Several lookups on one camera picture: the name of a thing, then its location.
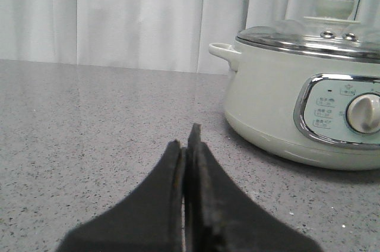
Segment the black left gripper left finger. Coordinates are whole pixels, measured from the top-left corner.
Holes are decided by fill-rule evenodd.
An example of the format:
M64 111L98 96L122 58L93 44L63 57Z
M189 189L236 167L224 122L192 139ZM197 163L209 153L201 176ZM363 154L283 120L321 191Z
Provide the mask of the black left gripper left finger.
M170 142L144 181L113 208L69 231L58 251L181 251L185 160Z

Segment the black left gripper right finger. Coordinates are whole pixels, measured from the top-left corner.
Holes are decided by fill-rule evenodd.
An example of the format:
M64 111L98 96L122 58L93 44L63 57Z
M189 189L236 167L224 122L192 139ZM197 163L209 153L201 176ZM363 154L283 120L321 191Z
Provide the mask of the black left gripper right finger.
M254 203L201 141L194 124L185 172L187 251L321 251L313 239Z

